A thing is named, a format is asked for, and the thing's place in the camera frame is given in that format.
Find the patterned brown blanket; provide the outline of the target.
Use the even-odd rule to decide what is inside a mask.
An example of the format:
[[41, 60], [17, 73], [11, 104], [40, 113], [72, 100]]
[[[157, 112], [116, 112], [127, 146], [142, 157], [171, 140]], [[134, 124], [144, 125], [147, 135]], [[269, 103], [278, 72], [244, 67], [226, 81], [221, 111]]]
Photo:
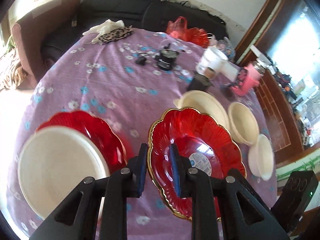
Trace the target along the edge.
[[0, 90], [15, 90], [27, 77], [16, 48], [1, 56]]

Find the purple floral tablecloth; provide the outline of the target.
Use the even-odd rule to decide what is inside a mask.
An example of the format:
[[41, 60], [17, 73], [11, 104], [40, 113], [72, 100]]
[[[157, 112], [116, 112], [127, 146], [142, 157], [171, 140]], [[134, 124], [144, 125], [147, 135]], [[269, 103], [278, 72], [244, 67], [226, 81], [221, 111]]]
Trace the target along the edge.
[[[193, 70], [204, 49], [193, 43], [177, 41], [165, 33], [135, 29], [134, 34], [106, 45], [89, 44], [88, 35], [76, 42], [50, 68], [29, 100], [17, 136], [13, 169], [7, 183], [7, 208], [12, 220], [29, 238], [42, 219], [22, 196], [17, 161], [24, 142], [51, 116], [59, 112], [83, 110], [104, 119], [134, 155], [147, 142], [151, 124], [159, 119], [173, 100], [180, 98], [191, 81]], [[171, 42], [183, 49], [177, 67], [165, 72], [156, 67], [153, 55]], [[150, 60], [135, 64], [139, 53]], [[247, 145], [239, 146], [247, 170], [247, 180], [272, 207], [277, 197], [275, 172], [269, 181], [251, 174]], [[128, 239], [190, 239], [191, 223], [176, 217], [163, 203], [147, 176], [142, 197], [127, 201]]]

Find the large cream plastic bowl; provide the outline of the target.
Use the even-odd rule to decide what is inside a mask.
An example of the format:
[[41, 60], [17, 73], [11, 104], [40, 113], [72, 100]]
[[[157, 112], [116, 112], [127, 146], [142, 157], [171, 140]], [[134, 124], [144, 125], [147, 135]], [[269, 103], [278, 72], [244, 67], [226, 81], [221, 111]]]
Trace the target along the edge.
[[179, 109], [191, 107], [200, 113], [209, 114], [218, 124], [229, 130], [229, 118], [224, 107], [216, 98], [206, 92], [191, 90], [184, 93], [180, 98], [174, 99], [173, 103]]

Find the white foam bowl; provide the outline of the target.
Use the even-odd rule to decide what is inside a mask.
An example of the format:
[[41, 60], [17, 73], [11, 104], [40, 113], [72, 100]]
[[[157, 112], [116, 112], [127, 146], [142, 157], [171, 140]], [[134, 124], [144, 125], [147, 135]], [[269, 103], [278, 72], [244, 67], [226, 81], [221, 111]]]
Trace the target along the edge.
[[31, 209], [42, 219], [86, 177], [108, 177], [97, 146], [82, 133], [63, 126], [45, 127], [23, 145], [18, 182]]

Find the small cream plastic bowl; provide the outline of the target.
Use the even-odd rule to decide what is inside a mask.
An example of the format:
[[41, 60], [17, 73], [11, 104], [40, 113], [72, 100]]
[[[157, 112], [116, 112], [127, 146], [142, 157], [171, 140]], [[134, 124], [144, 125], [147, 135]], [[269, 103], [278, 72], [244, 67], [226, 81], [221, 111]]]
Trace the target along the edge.
[[254, 176], [264, 181], [272, 177], [274, 153], [269, 139], [264, 134], [259, 134], [255, 144], [249, 148], [248, 165]]

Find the black leather sofa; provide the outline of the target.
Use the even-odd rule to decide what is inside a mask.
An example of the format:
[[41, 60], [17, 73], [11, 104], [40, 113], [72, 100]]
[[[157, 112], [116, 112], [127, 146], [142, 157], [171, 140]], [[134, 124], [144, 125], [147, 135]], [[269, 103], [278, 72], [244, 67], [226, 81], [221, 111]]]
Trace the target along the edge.
[[176, 2], [159, 0], [83, 0], [58, 21], [57, 27], [49, 31], [41, 44], [41, 56], [50, 68], [82, 33], [108, 19], [122, 20], [126, 26], [133, 26], [154, 32], [164, 32], [169, 21], [183, 16], [188, 27], [203, 28], [221, 40], [228, 36], [226, 23], [205, 10], [195, 9]]

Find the white plastic jar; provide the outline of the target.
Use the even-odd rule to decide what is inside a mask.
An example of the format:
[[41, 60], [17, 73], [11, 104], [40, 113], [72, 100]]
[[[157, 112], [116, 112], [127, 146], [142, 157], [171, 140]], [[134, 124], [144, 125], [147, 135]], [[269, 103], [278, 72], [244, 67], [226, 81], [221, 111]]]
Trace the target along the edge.
[[212, 80], [219, 74], [227, 61], [228, 57], [222, 51], [211, 46], [204, 50], [196, 66], [196, 71]]

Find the wooden side cabinet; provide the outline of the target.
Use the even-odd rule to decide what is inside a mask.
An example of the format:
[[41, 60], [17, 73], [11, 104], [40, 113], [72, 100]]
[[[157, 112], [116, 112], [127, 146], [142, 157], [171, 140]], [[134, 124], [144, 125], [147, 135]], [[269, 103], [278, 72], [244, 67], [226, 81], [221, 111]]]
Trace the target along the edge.
[[284, 93], [269, 70], [254, 88], [263, 110], [270, 133], [276, 167], [280, 168], [319, 149], [319, 142], [305, 148], [298, 130], [296, 118]]

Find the red gold-rimmed scalloped plate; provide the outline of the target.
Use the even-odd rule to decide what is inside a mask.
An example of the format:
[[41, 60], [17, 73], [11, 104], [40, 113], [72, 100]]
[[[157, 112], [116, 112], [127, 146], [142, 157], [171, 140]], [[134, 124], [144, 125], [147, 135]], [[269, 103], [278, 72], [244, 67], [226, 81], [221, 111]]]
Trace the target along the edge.
[[147, 164], [164, 204], [181, 219], [192, 219], [192, 203], [190, 198], [176, 195], [169, 160], [171, 144], [192, 167], [213, 178], [225, 178], [231, 168], [247, 176], [240, 147], [212, 116], [191, 107], [167, 109], [149, 129]]

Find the red plastic bag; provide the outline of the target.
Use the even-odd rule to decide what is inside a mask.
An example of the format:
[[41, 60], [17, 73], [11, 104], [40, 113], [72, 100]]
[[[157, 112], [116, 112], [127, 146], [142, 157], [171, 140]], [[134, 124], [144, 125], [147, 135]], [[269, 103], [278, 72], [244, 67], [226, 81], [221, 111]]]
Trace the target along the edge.
[[183, 16], [180, 16], [176, 21], [168, 22], [165, 33], [173, 38], [178, 38], [180, 40], [201, 46], [202, 48], [207, 48], [209, 46], [207, 32], [202, 28], [188, 28], [187, 23], [187, 19]]

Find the leopard print cloth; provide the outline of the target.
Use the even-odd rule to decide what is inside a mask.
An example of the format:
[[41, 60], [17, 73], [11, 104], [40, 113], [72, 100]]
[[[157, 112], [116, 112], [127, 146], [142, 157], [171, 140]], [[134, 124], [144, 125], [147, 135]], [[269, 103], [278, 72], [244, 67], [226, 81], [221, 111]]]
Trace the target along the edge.
[[100, 45], [104, 45], [110, 42], [116, 42], [128, 36], [131, 36], [133, 33], [134, 33], [134, 30], [131, 27], [122, 27], [122, 28], [114, 29], [109, 33], [99, 36], [97, 43]]

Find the black motor with fan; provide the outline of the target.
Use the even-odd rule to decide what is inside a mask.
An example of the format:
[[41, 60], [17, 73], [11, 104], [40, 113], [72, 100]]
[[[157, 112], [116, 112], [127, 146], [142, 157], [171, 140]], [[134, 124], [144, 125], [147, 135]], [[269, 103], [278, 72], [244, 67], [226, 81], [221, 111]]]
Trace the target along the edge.
[[164, 71], [171, 71], [173, 69], [180, 54], [178, 50], [172, 50], [170, 46], [171, 43], [168, 43], [155, 56], [157, 67]]

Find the black cylindrical motor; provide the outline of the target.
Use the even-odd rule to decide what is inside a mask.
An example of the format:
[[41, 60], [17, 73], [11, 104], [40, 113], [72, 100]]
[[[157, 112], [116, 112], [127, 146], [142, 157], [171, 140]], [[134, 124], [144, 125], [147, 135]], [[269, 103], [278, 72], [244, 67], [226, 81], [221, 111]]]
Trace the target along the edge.
[[200, 90], [206, 92], [209, 87], [213, 87], [213, 83], [206, 76], [194, 71], [193, 78], [187, 87], [187, 91]]

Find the white gloves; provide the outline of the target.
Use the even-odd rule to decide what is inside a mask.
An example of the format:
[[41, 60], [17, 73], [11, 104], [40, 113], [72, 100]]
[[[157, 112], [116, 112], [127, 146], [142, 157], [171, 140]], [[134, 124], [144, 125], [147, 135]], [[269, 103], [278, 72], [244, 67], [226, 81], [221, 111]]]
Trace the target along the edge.
[[95, 25], [91, 27], [89, 30], [83, 32], [82, 35], [86, 36], [89, 34], [97, 34], [97, 36], [92, 40], [92, 43], [97, 43], [99, 41], [100, 36], [108, 34], [115, 29], [123, 27], [125, 27], [125, 24], [122, 20], [114, 22], [111, 19], [108, 19], [100, 25]]

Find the pink box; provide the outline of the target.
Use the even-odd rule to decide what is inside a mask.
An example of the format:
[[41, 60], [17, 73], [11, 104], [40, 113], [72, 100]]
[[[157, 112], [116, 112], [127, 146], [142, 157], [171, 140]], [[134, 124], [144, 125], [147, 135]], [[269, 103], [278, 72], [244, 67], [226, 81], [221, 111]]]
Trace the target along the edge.
[[253, 87], [259, 85], [261, 77], [253, 62], [250, 62], [247, 66], [240, 68], [236, 80], [231, 85], [231, 90], [238, 96], [244, 96]]

